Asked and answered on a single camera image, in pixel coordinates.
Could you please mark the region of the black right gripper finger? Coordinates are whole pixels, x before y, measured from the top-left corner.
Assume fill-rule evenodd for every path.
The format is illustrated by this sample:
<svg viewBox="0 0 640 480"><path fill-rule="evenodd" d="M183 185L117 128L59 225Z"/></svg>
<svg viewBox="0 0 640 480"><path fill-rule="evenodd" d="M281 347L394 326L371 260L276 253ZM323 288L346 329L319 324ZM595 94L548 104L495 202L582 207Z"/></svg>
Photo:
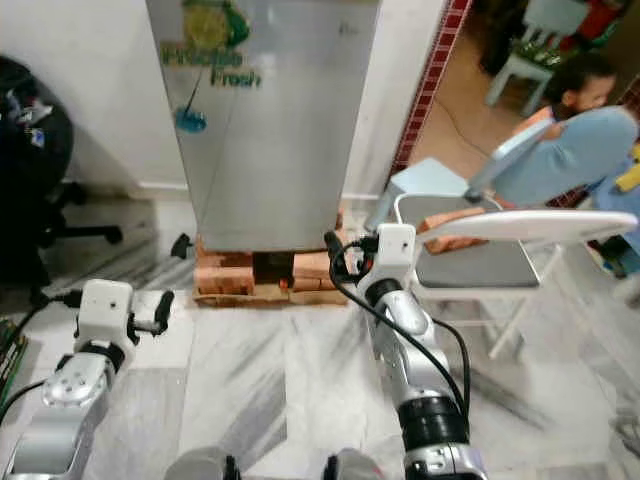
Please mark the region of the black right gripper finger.
<svg viewBox="0 0 640 480"><path fill-rule="evenodd" d="M324 234L326 251L330 261L329 274L334 285L351 283L351 274L347 269L347 251L349 244L344 244L335 232Z"/></svg>

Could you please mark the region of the silver fridge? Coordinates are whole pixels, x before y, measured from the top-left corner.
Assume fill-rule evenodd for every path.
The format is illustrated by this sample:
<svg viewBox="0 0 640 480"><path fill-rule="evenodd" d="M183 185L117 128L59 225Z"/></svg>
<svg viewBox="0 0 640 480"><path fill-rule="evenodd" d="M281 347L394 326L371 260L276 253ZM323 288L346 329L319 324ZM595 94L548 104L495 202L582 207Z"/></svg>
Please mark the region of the silver fridge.
<svg viewBox="0 0 640 480"><path fill-rule="evenodd" d="M147 0L198 238L323 247L337 224L379 0Z"/></svg>

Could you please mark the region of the red brick stack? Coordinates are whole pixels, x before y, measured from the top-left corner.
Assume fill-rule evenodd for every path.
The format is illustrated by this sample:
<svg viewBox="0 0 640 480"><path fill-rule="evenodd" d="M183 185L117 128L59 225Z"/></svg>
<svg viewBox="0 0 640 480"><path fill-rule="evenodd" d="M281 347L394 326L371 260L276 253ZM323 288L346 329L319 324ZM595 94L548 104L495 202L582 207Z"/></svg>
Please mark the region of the red brick stack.
<svg viewBox="0 0 640 480"><path fill-rule="evenodd" d="M291 256L291 268L284 283L291 292L337 291L330 278L329 252L297 252Z"/></svg>
<svg viewBox="0 0 640 480"><path fill-rule="evenodd" d="M214 252L197 241L195 289L198 294L252 294L251 252Z"/></svg>

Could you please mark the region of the small black plastic piece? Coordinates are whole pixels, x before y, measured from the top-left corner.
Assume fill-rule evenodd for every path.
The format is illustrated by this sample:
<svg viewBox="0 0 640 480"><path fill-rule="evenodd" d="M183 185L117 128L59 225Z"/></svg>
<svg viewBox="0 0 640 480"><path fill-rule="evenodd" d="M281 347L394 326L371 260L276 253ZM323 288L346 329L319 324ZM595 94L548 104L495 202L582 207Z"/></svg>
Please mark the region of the small black plastic piece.
<svg viewBox="0 0 640 480"><path fill-rule="evenodd" d="M170 256L175 257L175 259L183 259L186 260L189 257L189 251L192 250L193 242L191 237L186 233L180 233L177 238L175 238L172 247L170 247Z"/></svg>

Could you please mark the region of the brown cardboard sheet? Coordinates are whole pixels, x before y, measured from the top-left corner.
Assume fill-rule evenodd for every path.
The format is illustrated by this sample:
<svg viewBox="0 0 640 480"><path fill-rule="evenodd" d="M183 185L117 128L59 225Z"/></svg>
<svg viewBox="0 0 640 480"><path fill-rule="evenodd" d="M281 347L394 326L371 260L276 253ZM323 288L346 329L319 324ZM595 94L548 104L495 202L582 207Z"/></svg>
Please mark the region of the brown cardboard sheet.
<svg viewBox="0 0 640 480"><path fill-rule="evenodd" d="M279 291L275 294L196 294L197 305L210 308L283 308L291 306L347 306L338 291Z"/></svg>

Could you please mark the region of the green printed cardboard box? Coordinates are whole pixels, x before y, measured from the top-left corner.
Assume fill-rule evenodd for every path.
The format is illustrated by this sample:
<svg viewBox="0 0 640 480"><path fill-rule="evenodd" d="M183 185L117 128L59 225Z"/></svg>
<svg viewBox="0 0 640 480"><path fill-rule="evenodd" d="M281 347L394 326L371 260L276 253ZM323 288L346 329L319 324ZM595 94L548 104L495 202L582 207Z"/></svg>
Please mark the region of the green printed cardboard box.
<svg viewBox="0 0 640 480"><path fill-rule="evenodd" d="M1 399L9 397L13 388L15 376L20 371L29 340L27 335L18 328L20 320L18 317L3 317L0 320L1 333L1 376L0 393Z"/></svg>

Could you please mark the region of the grey robot left leg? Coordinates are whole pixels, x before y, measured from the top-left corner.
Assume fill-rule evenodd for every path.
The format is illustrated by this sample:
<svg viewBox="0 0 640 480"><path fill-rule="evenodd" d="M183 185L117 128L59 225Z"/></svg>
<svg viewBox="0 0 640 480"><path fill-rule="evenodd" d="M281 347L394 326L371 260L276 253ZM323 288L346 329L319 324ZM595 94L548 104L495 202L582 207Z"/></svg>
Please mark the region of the grey robot left leg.
<svg viewBox="0 0 640 480"><path fill-rule="evenodd" d="M165 470L163 480L241 480L236 457L215 445L180 454Z"/></svg>

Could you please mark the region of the grey robot leg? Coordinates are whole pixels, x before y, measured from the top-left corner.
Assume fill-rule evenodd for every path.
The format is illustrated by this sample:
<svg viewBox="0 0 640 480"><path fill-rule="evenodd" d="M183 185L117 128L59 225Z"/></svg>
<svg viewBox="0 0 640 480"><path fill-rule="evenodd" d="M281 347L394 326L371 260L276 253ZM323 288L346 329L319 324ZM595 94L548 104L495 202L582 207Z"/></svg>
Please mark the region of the grey robot leg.
<svg viewBox="0 0 640 480"><path fill-rule="evenodd" d="M241 480L236 457L215 445L180 454L165 470L163 480Z"/></svg>
<svg viewBox="0 0 640 480"><path fill-rule="evenodd" d="M326 460L323 480L387 480L387 477L367 454L344 448Z"/></svg>

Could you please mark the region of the black office chair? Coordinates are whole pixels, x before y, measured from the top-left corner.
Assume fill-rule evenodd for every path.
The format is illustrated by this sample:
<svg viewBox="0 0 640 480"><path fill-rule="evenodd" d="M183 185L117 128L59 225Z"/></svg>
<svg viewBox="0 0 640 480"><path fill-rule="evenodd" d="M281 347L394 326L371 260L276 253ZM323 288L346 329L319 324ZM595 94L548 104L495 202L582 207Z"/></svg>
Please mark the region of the black office chair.
<svg viewBox="0 0 640 480"><path fill-rule="evenodd" d="M82 205L87 192L65 183L74 148L74 127L67 111L19 61L0 58L1 177L14 180L1 193L3 221L1 284L28 288L31 294L51 283L40 257L60 238L101 236L110 244L123 241L118 225L69 227L63 209Z"/></svg>

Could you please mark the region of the grey robot right leg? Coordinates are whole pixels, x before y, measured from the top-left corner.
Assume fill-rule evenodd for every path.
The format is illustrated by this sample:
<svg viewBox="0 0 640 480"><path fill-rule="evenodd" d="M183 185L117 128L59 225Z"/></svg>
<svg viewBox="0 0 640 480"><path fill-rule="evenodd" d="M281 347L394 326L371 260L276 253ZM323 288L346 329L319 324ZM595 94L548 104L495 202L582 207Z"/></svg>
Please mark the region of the grey robot right leg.
<svg viewBox="0 0 640 480"><path fill-rule="evenodd" d="M323 480L387 480L387 477L367 454L344 448L326 460Z"/></svg>

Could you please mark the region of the child in light blue shirt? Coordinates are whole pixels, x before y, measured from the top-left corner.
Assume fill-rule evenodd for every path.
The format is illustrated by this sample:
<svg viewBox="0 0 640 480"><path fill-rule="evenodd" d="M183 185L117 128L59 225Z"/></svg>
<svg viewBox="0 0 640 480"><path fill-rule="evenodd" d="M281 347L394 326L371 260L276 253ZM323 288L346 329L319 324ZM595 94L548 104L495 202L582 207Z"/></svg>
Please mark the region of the child in light blue shirt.
<svg viewBox="0 0 640 480"><path fill-rule="evenodd" d="M543 93L547 105L515 132L541 120L549 120L549 128L530 155L493 180L504 206L541 206L621 168L640 137L640 120L605 104L616 82L616 68L599 52L580 52L558 65Z"/></svg>

